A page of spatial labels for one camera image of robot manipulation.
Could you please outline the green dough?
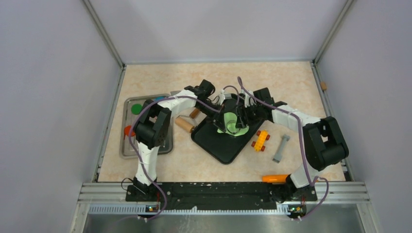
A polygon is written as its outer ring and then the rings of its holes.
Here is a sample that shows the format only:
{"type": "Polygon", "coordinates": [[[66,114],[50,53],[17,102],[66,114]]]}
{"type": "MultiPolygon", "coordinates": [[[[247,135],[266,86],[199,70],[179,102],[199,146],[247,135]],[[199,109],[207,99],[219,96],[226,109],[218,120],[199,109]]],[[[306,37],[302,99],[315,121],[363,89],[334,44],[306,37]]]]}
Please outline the green dough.
{"type": "MultiPolygon", "coordinates": [[[[224,119],[225,130],[222,131],[221,129],[218,129],[217,133],[225,133],[225,134],[231,135],[231,134],[226,132],[226,122],[229,121],[229,120],[237,120],[237,115],[235,113],[232,113],[232,112],[224,113],[223,119],[224,119]]],[[[249,126],[247,126],[244,129],[240,129],[240,131],[237,135],[231,135],[231,136],[234,136],[234,137],[242,136],[242,135],[246,134],[248,131],[249,131],[249,126]]]]}

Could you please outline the black baking tray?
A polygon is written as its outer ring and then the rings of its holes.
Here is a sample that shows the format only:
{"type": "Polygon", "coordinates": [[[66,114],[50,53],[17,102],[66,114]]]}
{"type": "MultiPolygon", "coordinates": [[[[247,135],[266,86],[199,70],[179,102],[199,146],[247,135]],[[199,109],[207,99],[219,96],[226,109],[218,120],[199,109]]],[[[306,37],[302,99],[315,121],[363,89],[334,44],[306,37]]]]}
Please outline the black baking tray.
{"type": "Polygon", "coordinates": [[[232,163],[251,138],[257,133],[264,121],[249,126],[242,136],[217,133],[215,125],[206,117],[191,133],[191,139],[220,163],[232,163]]]}

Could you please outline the wooden dough roller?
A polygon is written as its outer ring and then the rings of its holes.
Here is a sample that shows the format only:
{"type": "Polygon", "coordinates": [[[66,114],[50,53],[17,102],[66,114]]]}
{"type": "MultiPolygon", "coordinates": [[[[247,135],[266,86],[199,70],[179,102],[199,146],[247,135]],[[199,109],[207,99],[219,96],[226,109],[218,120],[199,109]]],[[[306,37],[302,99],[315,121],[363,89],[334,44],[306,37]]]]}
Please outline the wooden dough roller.
{"type": "Polygon", "coordinates": [[[175,118],[175,124],[188,133],[192,133],[198,125],[196,117],[200,110],[195,108],[189,115],[179,115],[175,118]]]}

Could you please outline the round metal cookie cutter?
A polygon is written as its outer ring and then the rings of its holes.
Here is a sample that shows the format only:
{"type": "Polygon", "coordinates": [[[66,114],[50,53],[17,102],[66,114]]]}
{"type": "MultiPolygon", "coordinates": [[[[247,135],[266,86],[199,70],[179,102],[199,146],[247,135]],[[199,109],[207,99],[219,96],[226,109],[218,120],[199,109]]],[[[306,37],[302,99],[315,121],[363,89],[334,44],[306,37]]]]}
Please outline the round metal cookie cutter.
{"type": "Polygon", "coordinates": [[[240,129],[236,127],[236,124],[237,124],[236,120],[227,121],[226,122],[226,132],[231,135],[237,135],[240,129]]]}

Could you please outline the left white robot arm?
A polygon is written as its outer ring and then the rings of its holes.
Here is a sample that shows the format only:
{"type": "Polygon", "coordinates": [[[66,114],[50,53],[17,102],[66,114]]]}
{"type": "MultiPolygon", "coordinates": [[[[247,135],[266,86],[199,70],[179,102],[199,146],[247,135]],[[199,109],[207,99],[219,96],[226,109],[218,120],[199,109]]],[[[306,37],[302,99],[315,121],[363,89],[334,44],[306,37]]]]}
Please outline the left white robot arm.
{"type": "Polygon", "coordinates": [[[133,186],[143,200],[151,200],[156,193],[156,162],[160,145],[165,141],[171,119],[178,113],[195,107],[204,114],[206,120],[196,130],[199,139],[196,141],[205,151],[222,163],[227,164],[237,156],[237,152],[229,151],[231,157],[225,159],[226,147],[233,147],[240,139],[242,129],[231,129],[230,113],[236,117],[244,109],[244,94],[223,93],[219,102],[213,103],[209,96],[215,86],[202,80],[198,86],[187,86],[177,94],[161,100],[146,100],[143,109],[133,124],[132,131],[138,144],[134,147],[139,158],[137,173],[133,186]]]}

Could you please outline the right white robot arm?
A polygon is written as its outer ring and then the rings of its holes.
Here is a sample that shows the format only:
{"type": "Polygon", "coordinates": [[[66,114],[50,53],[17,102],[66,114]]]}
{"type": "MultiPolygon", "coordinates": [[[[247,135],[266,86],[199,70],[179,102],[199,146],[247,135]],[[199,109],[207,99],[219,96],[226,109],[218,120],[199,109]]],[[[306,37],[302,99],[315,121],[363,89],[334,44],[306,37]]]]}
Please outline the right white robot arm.
{"type": "Polygon", "coordinates": [[[347,143],[334,117],[310,116],[285,102],[275,102],[268,88],[254,92],[242,88],[234,98],[242,125],[267,120],[298,133],[302,164],[286,177],[285,194],[289,199],[298,200],[304,195],[304,187],[320,179],[321,171],[348,157],[347,143]]]}

